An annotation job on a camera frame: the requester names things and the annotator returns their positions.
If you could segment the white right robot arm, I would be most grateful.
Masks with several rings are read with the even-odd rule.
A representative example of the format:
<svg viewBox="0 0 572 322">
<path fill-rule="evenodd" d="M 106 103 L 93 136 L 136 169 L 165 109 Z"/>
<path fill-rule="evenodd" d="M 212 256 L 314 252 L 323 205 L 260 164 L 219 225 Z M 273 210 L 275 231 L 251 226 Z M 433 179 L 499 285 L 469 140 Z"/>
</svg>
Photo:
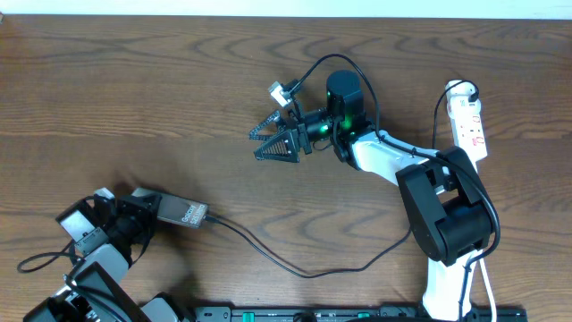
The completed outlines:
<svg viewBox="0 0 572 322">
<path fill-rule="evenodd" d="M 454 145 L 419 148 L 393 138 L 366 117 L 362 72 L 333 72 L 326 81 L 326 106 L 304 112 L 296 94 L 300 80 L 273 83 L 270 96 L 287 116 L 274 111 L 249 134 L 260 141 L 258 160 L 297 163 L 299 152 L 328 140 L 337 158 L 397 185 L 409 230 L 428 257 L 422 305 L 430 318 L 468 318 L 473 269 L 500 241 L 500 220 L 476 164 L 487 156 L 479 89 L 451 80 L 440 97 L 447 103 Z"/>
</svg>

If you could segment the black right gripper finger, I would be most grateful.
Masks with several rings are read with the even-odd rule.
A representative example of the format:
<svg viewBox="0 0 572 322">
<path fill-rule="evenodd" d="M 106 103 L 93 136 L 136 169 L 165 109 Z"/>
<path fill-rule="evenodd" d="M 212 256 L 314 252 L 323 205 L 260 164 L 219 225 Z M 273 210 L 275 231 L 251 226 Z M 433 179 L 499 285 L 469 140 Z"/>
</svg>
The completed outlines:
<svg viewBox="0 0 572 322">
<path fill-rule="evenodd" d="M 263 134 L 263 130 L 267 130 L 273 126 L 276 132 Z M 274 110 L 261 123 L 256 125 L 248 134 L 250 140 L 267 141 L 273 137 L 282 128 L 282 116 L 279 110 Z"/>
<path fill-rule="evenodd" d="M 274 134 L 255 151 L 257 160 L 275 160 L 289 163 L 299 162 L 299 146 L 292 130 Z"/>
</svg>

